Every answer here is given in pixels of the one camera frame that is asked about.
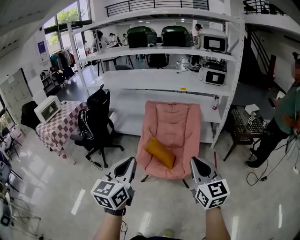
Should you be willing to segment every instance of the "orange pillow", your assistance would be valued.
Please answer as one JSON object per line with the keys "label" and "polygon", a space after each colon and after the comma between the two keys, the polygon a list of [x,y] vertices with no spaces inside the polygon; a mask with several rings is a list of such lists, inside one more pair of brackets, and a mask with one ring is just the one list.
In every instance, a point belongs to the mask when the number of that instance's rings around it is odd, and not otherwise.
{"label": "orange pillow", "polygon": [[176,156],[156,138],[151,137],[148,140],[145,150],[154,155],[167,168],[173,168]]}

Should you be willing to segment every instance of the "gaming chair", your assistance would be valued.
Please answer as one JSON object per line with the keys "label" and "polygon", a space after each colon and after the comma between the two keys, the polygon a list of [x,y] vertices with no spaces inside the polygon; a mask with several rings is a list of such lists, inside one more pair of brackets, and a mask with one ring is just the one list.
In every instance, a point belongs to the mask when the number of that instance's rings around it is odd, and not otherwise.
{"label": "gaming chair", "polygon": [[110,92],[100,89],[89,96],[86,105],[87,110],[81,110],[78,113],[78,127],[81,135],[71,135],[71,139],[78,146],[83,146],[88,154],[85,156],[90,160],[90,156],[99,150],[102,155],[104,167],[108,165],[105,160],[104,148],[120,148],[121,145],[113,144],[113,135],[115,133],[113,122],[109,119]]}

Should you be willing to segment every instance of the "pink armchair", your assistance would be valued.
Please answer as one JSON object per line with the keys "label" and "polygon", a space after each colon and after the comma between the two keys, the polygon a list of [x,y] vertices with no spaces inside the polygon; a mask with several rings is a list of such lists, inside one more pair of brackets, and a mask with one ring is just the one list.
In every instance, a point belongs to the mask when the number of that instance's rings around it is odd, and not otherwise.
{"label": "pink armchair", "polygon": [[[136,160],[147,176],[184,179],[191,173],[190,159],[199,154],[200,106],[198,104],[147,101]],[[150,137],[157,138],[175,155],[173,169],[144,150]]]}

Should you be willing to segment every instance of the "metal railing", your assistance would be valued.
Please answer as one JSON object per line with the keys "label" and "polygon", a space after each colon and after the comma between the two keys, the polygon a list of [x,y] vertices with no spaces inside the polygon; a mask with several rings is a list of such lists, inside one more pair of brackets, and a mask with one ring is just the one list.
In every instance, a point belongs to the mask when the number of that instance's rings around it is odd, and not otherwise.
{"label": "metal railing", "polygon": [[266,0],[244,0],[245,14],[272,14],[272,15],[285,15],[274,4]]}
{"label": "metal railing", "polygon": [[208,0],[128,0],[106,6],[107,16],[148,8],[196,8],[209,10]]}
{"label": "metal railing", "polygon": [[269,58],[266,50],[264,49],[261,41],[259,40],[258,36],[255,34],[255,32],[253,30],[251,31],[251,41],[253,42],[254,47],[257,50],[258,56],[262,61],[262,65],[265,70],[265,73],[267,73],[269,70],[269,66],[270,66],[270,58]]}

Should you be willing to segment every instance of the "white microwave oven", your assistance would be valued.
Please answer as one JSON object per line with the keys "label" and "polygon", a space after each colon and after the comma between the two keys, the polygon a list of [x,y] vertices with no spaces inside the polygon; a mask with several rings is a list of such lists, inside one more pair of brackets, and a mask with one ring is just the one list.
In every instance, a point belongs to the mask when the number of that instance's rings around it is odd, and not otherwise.
{"label": "white microwave oven", "polygon": [[47,123],[61,110],[60,101],[57,96],[47,97],[39,104],[34,112],[42,123]]}

